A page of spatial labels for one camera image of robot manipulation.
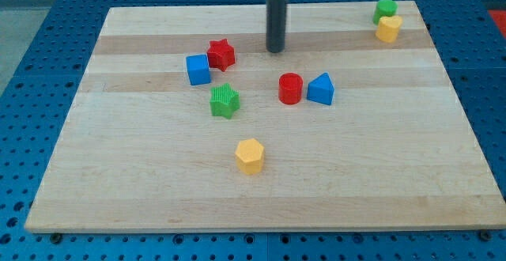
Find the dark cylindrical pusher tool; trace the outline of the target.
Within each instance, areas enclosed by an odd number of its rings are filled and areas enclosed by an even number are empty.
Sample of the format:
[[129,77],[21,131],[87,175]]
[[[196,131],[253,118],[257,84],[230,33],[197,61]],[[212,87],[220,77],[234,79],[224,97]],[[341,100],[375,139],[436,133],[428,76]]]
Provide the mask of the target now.
[[266,49],[280,53],[285,49],[288,0],[266,0]]

